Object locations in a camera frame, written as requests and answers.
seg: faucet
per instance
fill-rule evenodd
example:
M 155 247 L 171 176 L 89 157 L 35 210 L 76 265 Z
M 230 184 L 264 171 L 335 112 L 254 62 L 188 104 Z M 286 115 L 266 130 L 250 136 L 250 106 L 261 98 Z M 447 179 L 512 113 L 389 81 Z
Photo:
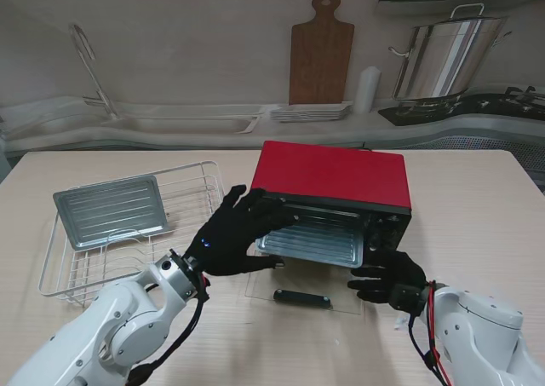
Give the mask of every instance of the faucet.
M 110 115 L 110 118 L 119 119 L 120 117 L 118 111 L 112 104 L 112 101 L 106 92 L 100 86 L 99 79 L 96 77 L 96 73 L 89 63 L 90 61 L 95 60 L 96 57 L 95 52 L 91 48 L 89 40 L 85 35 L 85 32 L 83 32 L 82 27 L 78 26 L 77 24 L 70 24 L 69 32 L 77 54 L 79 55 L 80 60 L 82 60 L 82 63 L 85 66 L 85 69 L 87 69 L 91 79 L 93 79 L 93 84 L 95 84 L 96 87 L 96 93 L 99 96 L 98 98 L 89 98 L 88 96 L 84 96 L 83 101 L 92 107 L 104 107 L 106 113 Z

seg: white wall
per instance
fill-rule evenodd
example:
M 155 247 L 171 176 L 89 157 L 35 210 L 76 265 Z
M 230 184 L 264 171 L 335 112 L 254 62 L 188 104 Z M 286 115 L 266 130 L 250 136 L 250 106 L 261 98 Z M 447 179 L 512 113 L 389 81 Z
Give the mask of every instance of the white wall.
M 313 17 L 312 0 L 0 0 L 0 106 L 93 94 L 67 34 L 82 25 L 112 98 L 139 103 L 244 103 L 288 99 L 290 28 Z M 356 26 L 346 99 L 359 71 L 382 70 L 392 92 L 410 27 L 444 15 L 376 15 L 377 0 L 342 0 L 337 18 Z M 545 2 L 522 5 L 475 84 L 545 85 Z

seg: table surface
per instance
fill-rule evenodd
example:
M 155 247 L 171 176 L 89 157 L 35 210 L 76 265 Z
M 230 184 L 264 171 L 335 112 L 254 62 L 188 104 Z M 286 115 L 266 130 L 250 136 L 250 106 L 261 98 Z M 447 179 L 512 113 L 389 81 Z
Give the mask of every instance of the table surface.
M 541 193 L 510 153 L 398 153 L 413 204 L 399 249 L 428 278 L 514 301 L 525 313 L 528 346 L 545 364 Z M 228 189 L 250 184 L 258 157 L 258 151 L 27 154 L 0 184 L 0 384 L 82 312 L 37 290 L 54 192 L 202 160 L 219 164 Z M 406 330 L 394 330 L 398 316 L 388 306 L 365 304 L 357 315 L 277 305 L 245 296 L 248 275 L 211 280 L 197 330 L 147 384 L 436 384 Z M 170 333 L 179 333 L 191 314 L 188 307 Z

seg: dish rack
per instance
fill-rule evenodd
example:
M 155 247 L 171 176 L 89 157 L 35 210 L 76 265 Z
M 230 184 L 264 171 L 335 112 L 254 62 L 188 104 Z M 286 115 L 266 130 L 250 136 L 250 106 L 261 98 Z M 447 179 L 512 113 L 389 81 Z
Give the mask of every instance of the dish rack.
M 105 245 L 74 251 L 57 213 L 38 283 L 42 295 L 85 307 L 104 284 L 138 274 L 170 249 L 185 252 L 223 200 L 223 183 L 216 162 L 198 162 L 138 176 L 157 178 L 169 231 L 139 238 L 115 238 Z

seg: stack of plates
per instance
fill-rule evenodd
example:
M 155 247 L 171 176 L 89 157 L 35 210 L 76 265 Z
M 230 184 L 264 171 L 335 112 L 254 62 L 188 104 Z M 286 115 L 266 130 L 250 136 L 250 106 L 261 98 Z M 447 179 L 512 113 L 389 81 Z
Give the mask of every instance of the stack of plates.
M 294 105 L 271 112 L 271 119 L 278 122 L 322 122 L 344 119 L 352 111 L 352 105 Z

